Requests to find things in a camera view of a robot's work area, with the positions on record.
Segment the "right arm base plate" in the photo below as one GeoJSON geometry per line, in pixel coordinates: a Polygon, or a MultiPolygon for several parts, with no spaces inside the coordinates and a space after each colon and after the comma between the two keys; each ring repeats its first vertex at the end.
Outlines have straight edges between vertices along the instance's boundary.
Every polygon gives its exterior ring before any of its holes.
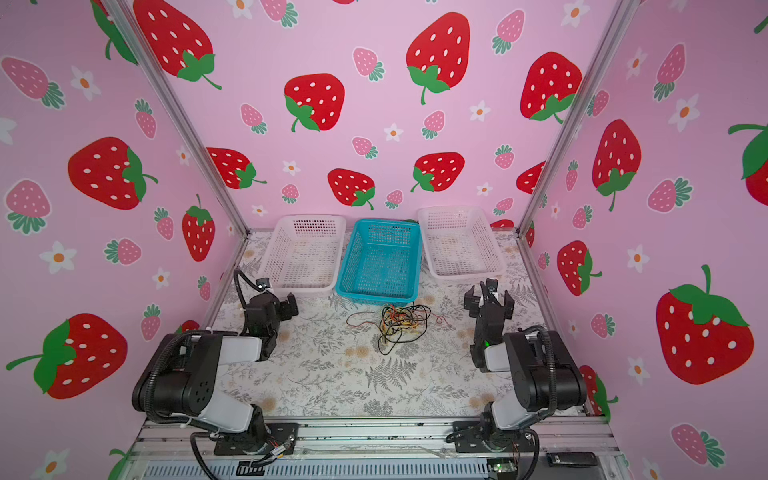
{"type": "Polygon", "coordinates": [[[455,421],[445,442],[459,453],[533,453],[537,443],[532,433],[499,430],[479,420],[455,421]]]}

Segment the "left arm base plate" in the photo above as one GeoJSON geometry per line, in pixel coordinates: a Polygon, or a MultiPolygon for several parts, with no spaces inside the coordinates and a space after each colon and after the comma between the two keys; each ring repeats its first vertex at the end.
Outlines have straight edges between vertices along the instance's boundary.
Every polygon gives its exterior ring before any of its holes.
{"type": "Polygon", "coordinates": [[[300,425],[291,422],[266,423],[238,434],[221,434],[215,442],[215,456],[265,456],[278,447],[280,455],[292,455],[300,425]]]}

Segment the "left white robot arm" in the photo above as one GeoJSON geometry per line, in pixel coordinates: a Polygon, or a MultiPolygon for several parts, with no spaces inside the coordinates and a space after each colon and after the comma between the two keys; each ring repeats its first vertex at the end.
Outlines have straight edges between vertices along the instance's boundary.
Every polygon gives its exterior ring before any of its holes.
{"type": "Polygon", "coordinates": [[[250,280],[237,269],[235,290],[244,314],[239,332],[189,330],[166,335],[132,392],[132,406],[146,419],[165,425],[190,425],[257,452],[271,443],[261,407],[217,388],[226,365],[270,359],[281,324],[299,314],[296,297],[273,293],[270,281],[250,280]]]}

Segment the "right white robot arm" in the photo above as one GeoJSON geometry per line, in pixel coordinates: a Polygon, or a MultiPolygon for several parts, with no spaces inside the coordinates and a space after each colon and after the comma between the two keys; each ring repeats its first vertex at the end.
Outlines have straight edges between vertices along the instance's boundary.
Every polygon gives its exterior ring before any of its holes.
{"type": "Polygon", "coordinates": [[[452,434],[454,442],[482,443],[503,451],[529,435],[532,426],[558,411],[582,406],[588,388],[559,333],[541,325],[506,332],[515,300],[498,282],[488,279],[480,292],[471,287],[463,308],[475,320],[469,352],[474,366],[484,373],[508,373],[513,390],[489,402],[478,424],[452,434]]]}

